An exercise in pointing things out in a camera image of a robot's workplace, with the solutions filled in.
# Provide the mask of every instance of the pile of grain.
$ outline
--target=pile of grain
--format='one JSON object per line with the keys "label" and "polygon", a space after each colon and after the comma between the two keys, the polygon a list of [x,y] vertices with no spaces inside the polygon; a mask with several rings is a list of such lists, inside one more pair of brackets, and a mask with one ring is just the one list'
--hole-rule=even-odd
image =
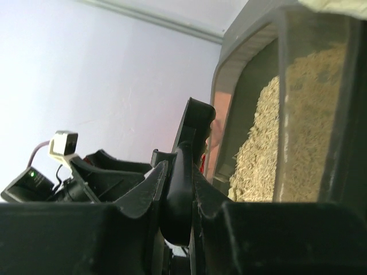
{"label": "pile of grain", "polygon": [[[345,45],[297,58],[287,69],[286,162],[281,201],[317,199],[337,104]],[[259,97],[254,126],[237,154],[229,197],[271,201],[278,154],[279,78]]]}

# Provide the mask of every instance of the ceiling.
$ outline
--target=ceiling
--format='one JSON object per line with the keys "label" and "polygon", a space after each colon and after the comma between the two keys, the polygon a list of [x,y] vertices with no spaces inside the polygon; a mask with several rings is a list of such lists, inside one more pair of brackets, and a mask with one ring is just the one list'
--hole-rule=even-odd
{"label": "ceiling", "polygon": [[224,34],[248,0],[99,0]]}

